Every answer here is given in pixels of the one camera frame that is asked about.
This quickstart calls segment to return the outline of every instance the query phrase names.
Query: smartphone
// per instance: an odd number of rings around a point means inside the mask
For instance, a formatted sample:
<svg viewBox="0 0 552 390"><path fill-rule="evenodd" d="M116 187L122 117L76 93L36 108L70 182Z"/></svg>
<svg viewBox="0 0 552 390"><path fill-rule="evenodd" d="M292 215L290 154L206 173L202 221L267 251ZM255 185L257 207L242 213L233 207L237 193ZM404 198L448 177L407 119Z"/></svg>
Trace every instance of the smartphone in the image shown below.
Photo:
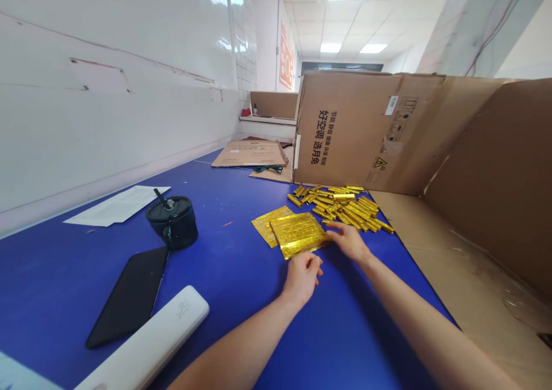
<svg viewBox="0 0 552 390"><path fill-rule="evenodd" d="M93 349L136 332L151 317L167 263L166 247L133 255L105 303L86 348Z"/></svg>

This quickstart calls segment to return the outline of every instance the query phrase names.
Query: flattened cardboard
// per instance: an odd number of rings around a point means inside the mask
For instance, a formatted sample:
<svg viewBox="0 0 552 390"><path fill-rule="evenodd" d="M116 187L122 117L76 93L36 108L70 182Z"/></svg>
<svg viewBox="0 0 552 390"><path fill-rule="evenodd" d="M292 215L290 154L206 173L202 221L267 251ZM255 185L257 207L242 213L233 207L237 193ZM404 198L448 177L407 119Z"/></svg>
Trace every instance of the flattened cardboard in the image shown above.
<svg viewBox="0 0 552 390"><path fill-rule="evenodd" d="M251 91L251 107L259 117L296 118L298 93Z"/></svg>
<svg viewBox="0 0 552 390"><path fill-rule="evenodd" d="M421 194L503 82L308 72L301 82L294 181Z"/></svg>
<svg viewBox="0 0 552 390"><path fill-rule="evenodd" d="M550 78L503 85L459 138L424 197L462 235L549 298L551 90Z"/></svg>
<svg viewBox="0 0 552 390"><path fill-rule="evenodd" d="M229 142L211 166L285 166L287 159L278 141L240 140Z"/></svg>
<svg viewBox="0 0 552 390"><path fill-rule="evenodd" d="M522 388L552 388L552 351L536 335L552 331L551 312L422 199L370 194L464 334Z"/></svg>
<svg viewBox="0 0 552 390"><path fill-rule="evenodd" d="M293 147L286 147L283 149L284 154L287 158L290 158L293 156ZM291 183L292 182L292 164L288 162L282 170L282 173L278 173L274 170L264 170L260 173L257 173L256 171L253 171L249 177L255 177L255 178L261 178L266 180L273 180L273 181L279 181L282 183Z"/></svg>

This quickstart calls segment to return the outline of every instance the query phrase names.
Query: white paper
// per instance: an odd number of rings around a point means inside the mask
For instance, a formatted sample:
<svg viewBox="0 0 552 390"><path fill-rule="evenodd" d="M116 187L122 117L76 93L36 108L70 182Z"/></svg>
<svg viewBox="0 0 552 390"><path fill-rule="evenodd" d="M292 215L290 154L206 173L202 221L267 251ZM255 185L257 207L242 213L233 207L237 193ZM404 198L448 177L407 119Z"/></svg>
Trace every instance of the white paper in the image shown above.
<svg viewBox="0 0 552 390"><path fill-rule="evenodd" d="M67 219L64 223L107 227L122 223L157 198L155 187L134 186ZM161 193L170 187L157 188Z"/></svg>
<svg viewBox="0 0 552 390"><path fill-rule="evenodd" d="M0 351L0 388L25 390L63 390L33 370Z"/></svg>

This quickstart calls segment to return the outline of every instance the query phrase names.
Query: barcode label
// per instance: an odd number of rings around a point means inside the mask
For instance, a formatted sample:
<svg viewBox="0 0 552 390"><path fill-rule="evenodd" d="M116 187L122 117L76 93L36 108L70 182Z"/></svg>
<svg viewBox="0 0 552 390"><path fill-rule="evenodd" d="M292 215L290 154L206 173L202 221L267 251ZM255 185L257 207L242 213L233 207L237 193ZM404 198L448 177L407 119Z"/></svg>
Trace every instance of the barcode label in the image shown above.
<svg viewBox="0 0 552 390"><path fill-rule="evenodd" d="M385 110L385 115L391 115L393 114L393 109L395 109L395 105L397 105L398 101L398 95L394 95L389 100L389 105L387 106L387 110Z"/></svg>

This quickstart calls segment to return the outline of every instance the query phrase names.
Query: cable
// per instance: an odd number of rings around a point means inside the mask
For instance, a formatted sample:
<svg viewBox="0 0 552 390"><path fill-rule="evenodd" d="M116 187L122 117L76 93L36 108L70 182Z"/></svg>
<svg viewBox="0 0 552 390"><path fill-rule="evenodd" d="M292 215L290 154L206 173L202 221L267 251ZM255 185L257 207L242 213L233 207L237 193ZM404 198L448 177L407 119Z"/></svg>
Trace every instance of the cable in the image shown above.
<svg viewBox="0 0 552 390"><path fill-rule="evenodd" d="M508 18L510 17L510 14L512 13L513 9L516 7L516 5L518 4L519 0L510 0L508 6L506 7L506 10L504 11L504 14L502 15L502 17L500 18L500 21L499 23L497 24L497 26L495 27L495 29L493 30L493 32L490 34L490 36L483 42L483 44L481 45L481 48L480 50L477 52L473 62L471 63L470 67L467 69L466 71L466 74L464 75L465 77L469 74L469 72L472 70L473 68L473 72L472 72L472 76L474 77L475 74L476 74L476 68L477 68L477 59L481 56L481 54L483 53L483 51L485 50L485 48L489 45L489 43L496 37L496 35L499 33L499 31L502 29L502 27L505 25L506 21L508 20Z"/></svg>

